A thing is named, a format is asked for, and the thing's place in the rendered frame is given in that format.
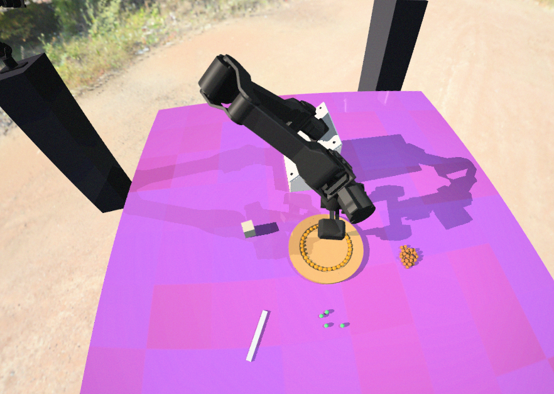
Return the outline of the light orange round board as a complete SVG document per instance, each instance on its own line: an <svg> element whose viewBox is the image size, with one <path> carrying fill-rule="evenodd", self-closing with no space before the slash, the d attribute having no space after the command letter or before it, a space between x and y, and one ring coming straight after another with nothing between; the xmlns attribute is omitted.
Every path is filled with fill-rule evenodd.
<svg viewBox="0 0 554 394"><path fill-rule="evenodd" d="M347 260L347 263L344 263L343 260L346 260L345 257L348 256L347 253L349 252L347 239L320 239L318 237L318 227L316 229L313 228L318 225L318 220L323 218L330 219L330 214L311 216L294 228L290 236L289 253L293 266L302 276L312 282L328 285L342 282L353 275L361 263L364 250L362 239L357 230L348 221L340 217L339 220L345 222L346 236L349 237L348 240L351 241L352 245L350 247L352 249L351 255L349 256L350 259ZM310 230L311 227L313 231L310 231L308 234L307 230ZM303 240L303 248L305 249L304 252L306 256L308 256L310 263L314 263L314 266L321 266L322 269L332 268L333 266L337 267L340 263L344 263L344 266L340 266L340 268L336 268L336 270L332 269L331 271L320 271L319 268L316 269L314 266L310 266L310 263L304 259L305 256L302 255L303 252L300 246L300 241L302 241L301 237L304 236L304 233L307 233L307 236L305 240Z"/></svg>

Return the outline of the white flat bar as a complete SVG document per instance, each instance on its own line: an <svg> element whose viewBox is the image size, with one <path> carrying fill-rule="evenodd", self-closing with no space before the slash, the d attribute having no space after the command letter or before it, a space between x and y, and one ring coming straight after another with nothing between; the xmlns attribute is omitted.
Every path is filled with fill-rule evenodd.
<svg viewBox="0 0 554 394"><path fill-rule="evenodd" d="M252 344L251 344L251 347L249 348L249 352L247 354L247 359L248 361L252 361L252 357L253 357L253 354L254 354L254 350L257 346L257 342L258 342L258 339L261 335L261 330L263 328L263 325L264 325L264 322L265 322L265 318L266 318L266 315L267 315L267 311L263 311L262 314L261 314L261 317L260 317L260 320L259 320L259 324L258 324L258 327L256 329L256 332L255 332L255 335L254 335L254 338L252 340Z"/></svg>

